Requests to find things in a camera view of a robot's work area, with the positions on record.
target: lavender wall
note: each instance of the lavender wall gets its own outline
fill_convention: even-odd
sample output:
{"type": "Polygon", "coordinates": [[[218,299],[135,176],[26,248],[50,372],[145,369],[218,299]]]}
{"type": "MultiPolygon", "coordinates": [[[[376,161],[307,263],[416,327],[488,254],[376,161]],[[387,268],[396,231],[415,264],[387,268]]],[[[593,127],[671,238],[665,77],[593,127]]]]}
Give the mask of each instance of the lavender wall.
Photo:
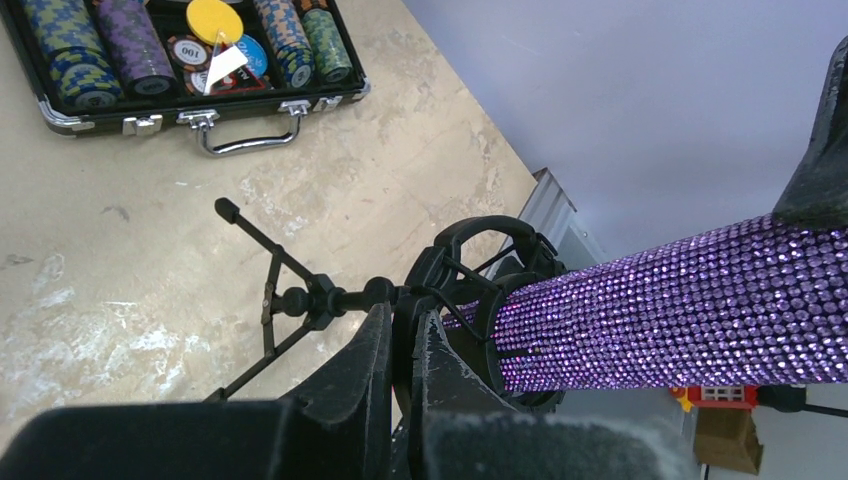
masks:
{"type": "MultiPolygon", "coordinates": [[[[611,258],[770,210],[848,35],[848,0],[405,2],[611,258]]],[[[822,404],[848,398],[843,386],[811,391],[822,404]]],[[[761,478],[797,478],[805,463],[842,475],[844,456],[816,439],[848,422],[819,417],[757,414],[761,478]]]]}

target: rhinestone-covered pole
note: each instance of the rhinestone-covered pole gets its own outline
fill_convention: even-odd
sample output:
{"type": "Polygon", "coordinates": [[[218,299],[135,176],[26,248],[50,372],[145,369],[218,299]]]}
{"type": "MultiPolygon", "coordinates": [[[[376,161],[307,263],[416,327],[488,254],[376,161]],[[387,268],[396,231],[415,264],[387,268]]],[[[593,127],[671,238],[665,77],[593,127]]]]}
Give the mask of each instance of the rhinestone-covered pole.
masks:
{"type": "Polygon", "coordinates": [[[767,215],[517,290],[493,340],[512,391],[843,383],[846,279],[848,227],[767,215]]]}

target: cardboard box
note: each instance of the cardboard box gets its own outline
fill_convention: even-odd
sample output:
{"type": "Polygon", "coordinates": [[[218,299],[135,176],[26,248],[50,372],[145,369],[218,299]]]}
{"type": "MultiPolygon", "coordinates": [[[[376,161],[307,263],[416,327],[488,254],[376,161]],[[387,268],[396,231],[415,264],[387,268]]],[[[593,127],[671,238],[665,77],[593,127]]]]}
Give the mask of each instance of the cardboard box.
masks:
{"type": "Polygon", "coordinates": [[[695,429],[698,461],[737,472],[759,475],[763,446],[748,410],[702,408],[695,429]]]}

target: concrete floor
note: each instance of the concrete floor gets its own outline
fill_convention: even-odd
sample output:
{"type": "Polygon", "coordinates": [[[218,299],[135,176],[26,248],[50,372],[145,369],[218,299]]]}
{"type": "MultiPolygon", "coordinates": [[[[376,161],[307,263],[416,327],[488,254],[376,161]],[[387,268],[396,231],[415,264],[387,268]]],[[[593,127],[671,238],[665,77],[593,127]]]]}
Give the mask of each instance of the concrete floor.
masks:
{"type": "MultiPolygon", "coordinates": [[[[341,7],[374,91],[310,115],[291,146],[226,160],[200,156],[185,128],[48,132],[0,38],[0,107],[14,116],[0,129],[0,446],[47,408],[200,399],[260,357],[269,255],[215,215],[217,197],[349,289],[401,281],[456,220],[519,212],[532,177],[402,3],[341,7]]],[[[222,123],[215,137],[279,122],[222,123]]],[[[469,258],[500,241],[476,242],[469,258]]],[[[284,272],[280,288],[293,284],[284,272]]],[[[310,336],[238,397],[284,393],[360,319],[310,336]]],[[[279,338],[297,324],[278,319],[279,338]]]]}

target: yellow poker chip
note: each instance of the yellow poker chip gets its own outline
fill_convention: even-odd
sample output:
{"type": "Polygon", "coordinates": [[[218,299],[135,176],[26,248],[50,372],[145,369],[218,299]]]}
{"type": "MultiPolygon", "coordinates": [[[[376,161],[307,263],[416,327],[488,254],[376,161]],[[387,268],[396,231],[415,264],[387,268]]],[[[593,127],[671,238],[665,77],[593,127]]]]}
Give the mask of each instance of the yellow poker chip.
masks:
{"type": "Polygon", "coordinates": [[[244,24],[233,7],[221,0],[192,0],[186,8],[191,32],[209,45],[236,43],[244,33],[244,24]]]}

